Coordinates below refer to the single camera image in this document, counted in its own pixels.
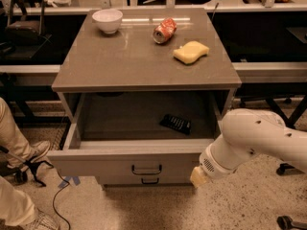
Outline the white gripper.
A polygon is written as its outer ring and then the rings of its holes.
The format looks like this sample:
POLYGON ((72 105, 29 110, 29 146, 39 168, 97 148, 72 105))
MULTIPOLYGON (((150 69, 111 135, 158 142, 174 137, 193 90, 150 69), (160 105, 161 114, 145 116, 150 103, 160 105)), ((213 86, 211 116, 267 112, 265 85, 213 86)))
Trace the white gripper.
POLYGON ((237 167, 238 160, 229 148, 210 144, 200 156, 200 166, 192 170, 190 181, 198 188, 208 181, 208 176, 220 179, 233 173, 237 167))

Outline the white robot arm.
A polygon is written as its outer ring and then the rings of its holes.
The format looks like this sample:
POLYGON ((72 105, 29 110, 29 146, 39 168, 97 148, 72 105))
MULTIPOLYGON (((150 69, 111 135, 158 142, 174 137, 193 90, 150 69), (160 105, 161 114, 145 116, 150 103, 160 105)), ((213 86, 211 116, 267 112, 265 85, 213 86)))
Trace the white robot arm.
POLYGON ((282 118, 267 110, 246 108, 227 112, 221 134, 201 153, 192 170, 195 188, 220 179, 259 154, 266 154, 307 173, 307 132, 288 128, 282 118))

